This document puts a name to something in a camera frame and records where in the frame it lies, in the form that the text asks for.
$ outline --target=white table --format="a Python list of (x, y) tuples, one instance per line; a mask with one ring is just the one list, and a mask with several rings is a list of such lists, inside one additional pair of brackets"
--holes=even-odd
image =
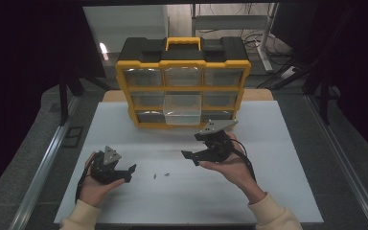
[[(301, 222), (323, 222), (277, 102), (243, 102), (238, 120), (232, 131), (245, 145), (260, 186)], [(255, 223), (246, 197), (235, 185), (182, 156), (182, 150), (205, 150), (194, 137), (197, 132), (193, 128), (137, 128), (128, 118), (126, 103), (99, 103), (55, 223), (74, 208), (84, 162), (92, 151), (105, 146), (122, 155), (118, 170), (133, 164), (137, 168), (130, 183), (103, 201), (98, 223)]]

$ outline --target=sleeve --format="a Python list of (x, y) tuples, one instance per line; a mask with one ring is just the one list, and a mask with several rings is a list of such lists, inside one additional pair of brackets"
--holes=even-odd
[(100, 212), (100, 209), (77, 200), (71, 215), (61, 220), (60, 230), (93, 230)]
[(297, 217), (289, 209), (277, 204), (270, 194), (248, 207), (257, 219), (256, 230), (303, 229)]

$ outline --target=yellow organizer box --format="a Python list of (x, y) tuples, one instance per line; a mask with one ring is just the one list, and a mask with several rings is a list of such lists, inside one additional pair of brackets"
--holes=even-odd
[(117, 82), (137, 127), (203, 127), (233, 120), (251, 63), (240, 37), (130, 37)]

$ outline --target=hand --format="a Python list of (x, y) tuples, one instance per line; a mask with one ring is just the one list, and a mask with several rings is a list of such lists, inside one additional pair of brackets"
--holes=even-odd
[(125, 180), (119, 179), (110, 184), (103, 185), (89, 176), (91, 174), (91, 166), (88, 166), (88, 164), (91, 162), (91, 159), (94, 157), (94, 155), (95, 152), (93, 152), (89, 159), (85, 162), (85, 168), (89, 167), (89, 169), (88, 176), (85, 177), (82, 185), (80, 200), (91, 206), (98, 207), (107, 193), (124, 184)]
[[(227, 132), (226, 134), (230, 139), (237, 140), (235, 134), (230, 132)], [(244, 154), (239, 143), (235, 141), (232, 141), (232, 143), (236, 150)], [(262, 191), (256, 181), (252, 178), (249, 169), (246, 167), (242, 159), (233, 152), (223, 162), (214, 163), (209, 161), (200, 161), (199, 166), (221, 173), (228, 181), (238, 186), (238, 188), (244, 192), (251, 204), (259, 202), (265, 198), (265, 192)]]

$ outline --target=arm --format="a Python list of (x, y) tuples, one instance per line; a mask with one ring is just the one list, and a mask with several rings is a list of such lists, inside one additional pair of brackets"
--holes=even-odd
[[(227, 133), (230, 139), (235, 139), (233, 133)], [(234, 147), (243, 152), (237, 142)], [(250, 175), (249, 170), (238, 155), (232, 153), (221, 163), (203, 161), (199, 166), (221, 173), (231, 183), (238, 186), (249, 200), (249, 209), (255, 214), (258, 221), (258, 230), (294, 230), (302, 229), (297, 217), (289, 209), (281, 207), (265, 193)]]
[[(93, 156), (94, 153), (85, 162), (85, 167), (88, 166), (88, 163)], [(61, 220), (60, 230), (94, 229), (97, 217), (101, 212), (101, 210), (98, 209), (98, 206), (110, 191), (118, 188), (124, 183), (125, 180), (120, 179), (110, 184), (102, 185), (88, 175), (83, 182), (80, 199), (77, 200), (76, 206), (74, 207), (71, 215)]]

